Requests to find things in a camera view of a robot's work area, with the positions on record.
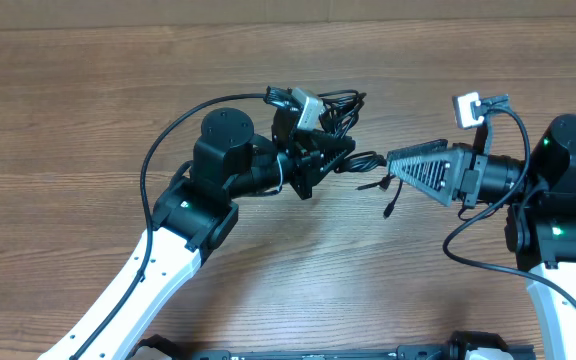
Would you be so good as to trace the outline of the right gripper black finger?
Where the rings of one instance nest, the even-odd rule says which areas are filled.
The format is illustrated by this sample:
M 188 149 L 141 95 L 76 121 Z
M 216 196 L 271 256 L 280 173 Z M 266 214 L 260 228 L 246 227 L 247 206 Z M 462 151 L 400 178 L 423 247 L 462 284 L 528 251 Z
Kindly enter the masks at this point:
M 392 160 L 391 174 L 444 206 L 452 202 L 451 164 L 446 160 Z
M 437 139 L 421 144 L 412 145 L 405 148 L 392 150 L 389 151 L 387 154 L 387 163 L 390 164 L 391 162 L 401 158 L 408 158 L 423 155 L 426 153 L 443 151 L 447 148 L 447 145 L 448 145 L 447 139 Z

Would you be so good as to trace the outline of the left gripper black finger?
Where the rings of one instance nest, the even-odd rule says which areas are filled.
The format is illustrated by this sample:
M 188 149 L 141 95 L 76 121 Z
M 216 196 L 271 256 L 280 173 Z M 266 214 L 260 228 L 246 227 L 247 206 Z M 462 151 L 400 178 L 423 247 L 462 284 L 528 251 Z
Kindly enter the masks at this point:
M 318 150 L 353 150 L 354 140 L 349 136 L 336 137 L 334 134 L 312 131 L 308 133 L 312 145 Z
M 326 146 L 321 151 L 321 161 L 319 165 L 318 175 L 323 179 L 331 171 L 334 171 L 343 160 L 355 150 L 354 142 L 338 143 L 330 146 Z

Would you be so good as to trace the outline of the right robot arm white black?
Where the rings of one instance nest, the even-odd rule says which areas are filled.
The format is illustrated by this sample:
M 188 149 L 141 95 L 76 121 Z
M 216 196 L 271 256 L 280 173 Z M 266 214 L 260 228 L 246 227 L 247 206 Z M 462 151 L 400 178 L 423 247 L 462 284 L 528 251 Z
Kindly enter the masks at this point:
M 473 145 L 449 146 L 444 139 L 394 150 L 391 175 L 447 205 L 486 209 L 447 235 L 442 249 L 463 265 L 525 279 L 549 359 L 576 359 L 576 115 L 556 117 L 524 159 L 490 152 L 491 116 L 485 116 Z M 504 236 L 513 267 L 460 256 L 450 244 L 468 227 L 507 209 Z

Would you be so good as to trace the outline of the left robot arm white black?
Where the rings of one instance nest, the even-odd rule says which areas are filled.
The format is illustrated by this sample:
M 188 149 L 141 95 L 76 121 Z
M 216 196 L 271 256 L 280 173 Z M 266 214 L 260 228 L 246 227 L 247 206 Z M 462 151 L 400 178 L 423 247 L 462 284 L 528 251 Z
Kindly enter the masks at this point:
M 45 359 L 125 359 L 168 300 L 192 277 L 238 221 L 238 197 L 274 196 L 289 186 L 302 199 L 354 150 L 354 140 L 286 126 L 278 140 L 256 134 L 235 108 L 209 112 L 193 158 L 150 206 L 130 259 Z

